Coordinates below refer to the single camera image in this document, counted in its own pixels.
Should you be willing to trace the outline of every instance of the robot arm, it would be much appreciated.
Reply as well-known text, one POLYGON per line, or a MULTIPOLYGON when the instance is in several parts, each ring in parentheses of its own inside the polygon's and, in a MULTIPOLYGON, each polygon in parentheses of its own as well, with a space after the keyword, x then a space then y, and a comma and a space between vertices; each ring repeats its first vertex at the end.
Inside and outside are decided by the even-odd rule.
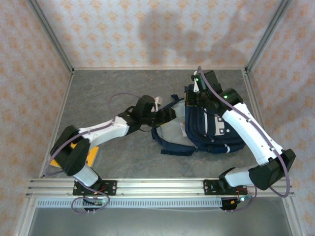
MULTIPOLYGON (((251 115, 246 104, 235 90, 229 88, 222 91, 214 71, 206 73, 206 80, 211 84, 214 92, 230 104, 229 107, 222 103, 220 99, 218 100, 214 96, 213 91, 206 87, 200 74, 195 73, 192 79, 194 80, 195 88, 192 93, 186 94, 186 105, 210 108, 219 114, 238 132, 258 163, 258 166, 227 170, 219 176, 220 187, 228 189, 239 185, 254 184, 258 188, 266 190, 284 177, 284 169, 276 152, 281 155, 287 170, 290 169, 295 159, 294 152, 290 149, 283 150, 280 145, 270 138, 251 115)), ((96 126, 80 129, 76 129, 73 126, 67 127, 52 148, 51 155, 63 143, 81 134, 79 138, 73 141, 77 144, 75 148, 72 149, 70 145, 67 145, 56 155, 55 160, 68 176, 74 176, 92 189, 101 189, 100 176, 85 164, 90 149, 116 137, 129 135, 140 129, 140 126, 143 124, 157 127, 176 117, 172 109, 157 110, 157 102, 147 95, 142 96, 136 106, 131 108, 131 112, 129 111, 130 109, 127 109, 125 112, 118 114, 113 120, 96 126)))
POLYGON ((254 184, 259 189, 266 190, 284 177, 284 169, 277 153, 284 161, 287 170, 293 164, 295 153, 291 149, 284 150, 262 129, 235 90, 229 88, 222 91, 214 71, 207 72, 204 78, 201 77, 200 73, 195 72, 192 79, 194 80, 193 92, 197 96, 193 97, 190 102, 193 101, 193 104, 217 112, 240 135, 258 163, 258 166, 232 168, 224 172, 219 177, 221 188, 227 189, 239 185, 254 184), (212 91, 207 88, 204 79, 211 85, 212 91), (213 92, 228 102, 230 106, 226 106, 221 99, 214 96, 213 92))
POLYGON ((55 160, 68 176, 74 176, 85 186, 99 190, 102 187, 100 176, 85 163, 89 150, 116 137, 129 135, 139 130, 141 125, 157 127, 176 117, 173 109, 158 110, 158 105, 158 98, 153 99, 143 95, 134 107, 128 108, 112 120, 79 129, 68 126, 56 141, 50 154, 53 155, 71 138, 79 136, 73 140, 76 144, 75 148, 71 148, 69 143, 57 153, 55 160))

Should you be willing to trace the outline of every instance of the patterned wallpaper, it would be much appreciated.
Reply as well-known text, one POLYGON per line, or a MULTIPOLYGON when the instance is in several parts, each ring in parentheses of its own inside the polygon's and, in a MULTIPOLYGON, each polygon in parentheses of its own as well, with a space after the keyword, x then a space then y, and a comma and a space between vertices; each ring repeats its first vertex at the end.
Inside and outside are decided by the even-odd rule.
POLYGON ((74 67, 244 67, 280 2, 39 0, 74 67))
POLYGON ((264 124, 297 158, 290 179, 315 235, 315 4, 292 1, 251 79, 264 124))
POLYGON ((0 235, 13 235, 69 73, 26 0, 0 3, 0 235))

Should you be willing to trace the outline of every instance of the yellow cloth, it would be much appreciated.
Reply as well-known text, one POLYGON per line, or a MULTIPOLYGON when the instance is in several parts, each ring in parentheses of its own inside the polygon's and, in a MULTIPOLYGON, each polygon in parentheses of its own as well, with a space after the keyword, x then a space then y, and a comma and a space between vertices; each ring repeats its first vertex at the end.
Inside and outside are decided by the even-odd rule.
MULTIPOLYGON (((76 146, 76 144, 73 144, 71 143, 71 147, 74 148, 76 146)), ((87 164, 89 167, 92 167, 93 163, 94 163, 94 160, 96 158, 96 155, 98 153, 98 149, 99 147, 94 147, 92 148, 89 153, 88 153, 88 156, 87 156, 87 164)), ((60 168, 60 165, 58 165, 58 163, 53 160, 51 163, 50 163, 51 166, 55 166, 55 167, 59 167, 60 168)))

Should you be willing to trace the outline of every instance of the white tag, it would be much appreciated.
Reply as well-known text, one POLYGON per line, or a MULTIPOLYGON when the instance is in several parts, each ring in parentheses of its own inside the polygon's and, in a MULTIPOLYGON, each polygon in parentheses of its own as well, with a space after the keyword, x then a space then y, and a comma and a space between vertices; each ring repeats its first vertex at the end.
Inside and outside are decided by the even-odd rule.
POLYGON ((163 98, 161 98, 161 97, 156 97, 156 98, 154 99, 154 101, 155 101, 155 105, 154 105, 154 107, 152 107, 151 112, 157 112, 157 111, 158 111, 158 107, 159 107, 160 105, 162 105, 163 98))
POLYGON ((186 134, 186 131, 185 131, 185 124, 184 124, 184 122, 180 123, 180 126, 181 126, 183 137, 187 137, 187 134, 186 134))

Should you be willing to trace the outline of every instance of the navy blue backpack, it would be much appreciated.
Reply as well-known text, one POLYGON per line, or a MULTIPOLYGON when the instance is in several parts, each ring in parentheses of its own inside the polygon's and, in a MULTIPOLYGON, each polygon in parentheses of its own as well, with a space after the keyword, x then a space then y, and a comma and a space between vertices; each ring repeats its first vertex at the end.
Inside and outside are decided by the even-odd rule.
POLYGON ((195 151, 214 154, 243 149, 244 141, 230 124, 201 107, 185 107, 184 99, 172 95, 173 102, 162 109, 172 108, 176 119, 152 128, 152 137, 163 149, 161 154, 190 156, 195 151))

